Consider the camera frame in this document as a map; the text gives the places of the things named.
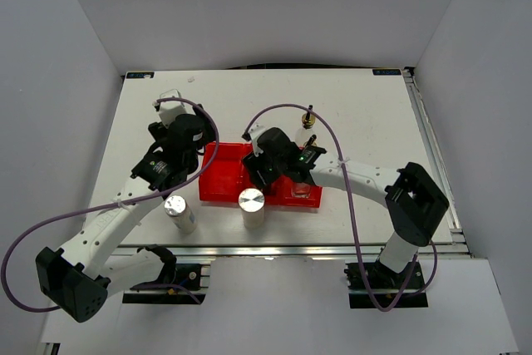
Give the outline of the glass bottle with dark sauce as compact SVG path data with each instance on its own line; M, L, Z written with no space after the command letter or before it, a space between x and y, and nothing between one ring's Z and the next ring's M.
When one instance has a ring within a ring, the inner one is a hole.
M298 147L304 147L314 135L314 123L315 116L311 112L307 111L302 115L301 126L296 131L294 138L294 142Z

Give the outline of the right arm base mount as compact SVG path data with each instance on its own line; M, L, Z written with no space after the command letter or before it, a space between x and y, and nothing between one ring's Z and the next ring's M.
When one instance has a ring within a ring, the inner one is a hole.
M411 268L411 263L400 273L391 275L384 274L381 270L375 271L374 262L365 262L364 268L371 289L374 291L376 300L385 308L388 307L396 297L401 285L404 283ZM360 274L358 263L346 264L344 273L347 278L348 299L350 309L374 308L369 294ZM395 308L428 308L427 296L421 289L425 286L421 266L418 262L413 267L408 284L397 302Z

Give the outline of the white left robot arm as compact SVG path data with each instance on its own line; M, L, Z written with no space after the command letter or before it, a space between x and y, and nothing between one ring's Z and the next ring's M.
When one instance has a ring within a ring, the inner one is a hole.
M124 238L199 166L199 152L216 138L216 128L201 105L155 103L160 121L149 125L154 142L130 177L103 210L58 249L42 249L36 257L41 291L76 322L92 318L111 296L136 286L165 288L175 280L176 257L149 244L121 261L110 256Z

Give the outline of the clear glass bottle gold spout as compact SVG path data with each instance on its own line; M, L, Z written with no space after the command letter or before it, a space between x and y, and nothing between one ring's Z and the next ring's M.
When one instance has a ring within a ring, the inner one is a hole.
M307 145L312 145L317 139L315 134L303 134L301 133L296 138L296 144L300 148L304 148ZM310 196L311 186L305 183L293 183L291 188L291 194L296 198L308 198Z

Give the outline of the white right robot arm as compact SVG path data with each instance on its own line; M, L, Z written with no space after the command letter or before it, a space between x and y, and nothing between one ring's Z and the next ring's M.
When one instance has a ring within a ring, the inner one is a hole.
M387 209L394 232L378 257L375 275L388 288L405 278L407 264L431 242L450 205L417 163L394 170L341 161L315 145L298 147L277 127L255 126L244 139L252 144L244 167L261 190L286 177L295 184L343 190Z

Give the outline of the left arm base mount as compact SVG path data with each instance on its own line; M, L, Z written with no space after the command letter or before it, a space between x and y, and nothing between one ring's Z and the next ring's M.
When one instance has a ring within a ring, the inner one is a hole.
M167 248L159 245L144 249L163 262L158 278L139 284L140 288L125 291L124 304L144 305L201 305L209 287L209 266L199 263L180 263Z

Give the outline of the silver-top white cylinder canister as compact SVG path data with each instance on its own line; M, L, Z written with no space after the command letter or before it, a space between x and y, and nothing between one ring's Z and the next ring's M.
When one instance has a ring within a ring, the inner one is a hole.
M265 197L260 190L244 189L239 194L238 204L245 228L258 228L264 222Z

